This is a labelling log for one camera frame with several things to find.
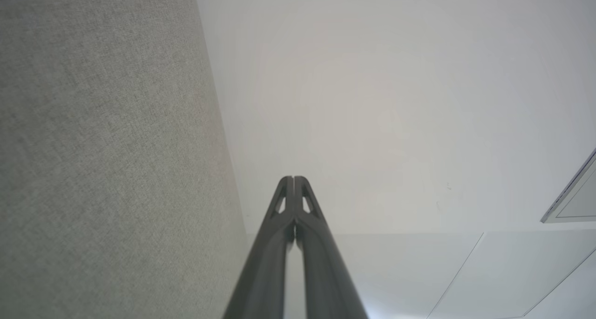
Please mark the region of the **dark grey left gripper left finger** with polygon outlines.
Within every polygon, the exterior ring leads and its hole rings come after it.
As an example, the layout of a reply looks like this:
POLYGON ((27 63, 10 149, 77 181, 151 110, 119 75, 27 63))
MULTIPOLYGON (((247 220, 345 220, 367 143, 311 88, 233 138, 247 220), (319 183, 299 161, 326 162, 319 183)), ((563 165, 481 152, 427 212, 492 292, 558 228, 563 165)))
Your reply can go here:
POLYGON ((286 256, 295 239, 294 179, 282 177, 222 319, 283 319, 286 256))

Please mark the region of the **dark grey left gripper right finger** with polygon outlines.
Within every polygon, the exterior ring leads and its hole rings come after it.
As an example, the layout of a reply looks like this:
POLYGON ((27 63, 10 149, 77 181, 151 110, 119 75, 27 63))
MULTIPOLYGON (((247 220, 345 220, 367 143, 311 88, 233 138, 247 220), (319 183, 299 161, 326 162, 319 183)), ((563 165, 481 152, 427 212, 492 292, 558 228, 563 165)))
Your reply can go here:
POLYGON ((307 319, 368 319, 309 181, 303 176, 294 180, 307 319))

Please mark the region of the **grey metal frame panel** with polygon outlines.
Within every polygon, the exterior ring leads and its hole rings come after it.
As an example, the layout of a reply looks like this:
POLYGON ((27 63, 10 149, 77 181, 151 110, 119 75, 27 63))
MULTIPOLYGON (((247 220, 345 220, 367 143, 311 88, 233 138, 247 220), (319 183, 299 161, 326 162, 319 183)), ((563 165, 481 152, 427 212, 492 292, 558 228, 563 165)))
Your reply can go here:
POLYGON ((573 175, 540 222, 596 222, 596 149, 573 175))

